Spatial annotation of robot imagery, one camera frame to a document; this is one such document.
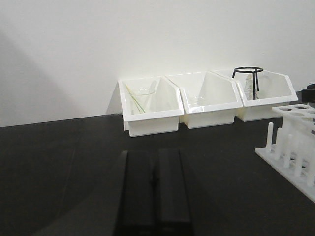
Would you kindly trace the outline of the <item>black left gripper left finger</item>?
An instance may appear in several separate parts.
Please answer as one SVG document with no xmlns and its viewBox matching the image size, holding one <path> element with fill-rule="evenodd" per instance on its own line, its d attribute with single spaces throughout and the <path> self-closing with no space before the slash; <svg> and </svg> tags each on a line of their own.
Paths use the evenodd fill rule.
<svg viewBox="0 0 315 236">
<path fill-rule="evenodd" d="M 155 230 L 153 167 L 148 152 L 127 152 L 115 236 L 152 236 Z"/>
</svg>

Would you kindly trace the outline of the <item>black other gripper tip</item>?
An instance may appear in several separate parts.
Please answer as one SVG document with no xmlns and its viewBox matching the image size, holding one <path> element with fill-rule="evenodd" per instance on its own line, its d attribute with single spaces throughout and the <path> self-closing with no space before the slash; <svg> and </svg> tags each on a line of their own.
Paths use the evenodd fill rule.
<svg viewBox="0 0 315 236">
<path fill-rule="evenodd" d="M 303 103 L 315 103 L 315 83 L 302 90 Z"/>
</svg>

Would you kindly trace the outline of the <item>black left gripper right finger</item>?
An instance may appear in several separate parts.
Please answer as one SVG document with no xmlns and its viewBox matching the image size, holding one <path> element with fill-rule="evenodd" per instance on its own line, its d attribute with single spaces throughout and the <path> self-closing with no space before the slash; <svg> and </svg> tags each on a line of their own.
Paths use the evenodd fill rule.
<svg viewBox="0 0 315 236">
<path fill-rule="evenodd" d="M 179 150 L 160 149 L 158 151 L 155 177 L 155 214 L 158 235 L 194 235 Z"/>
</svg>

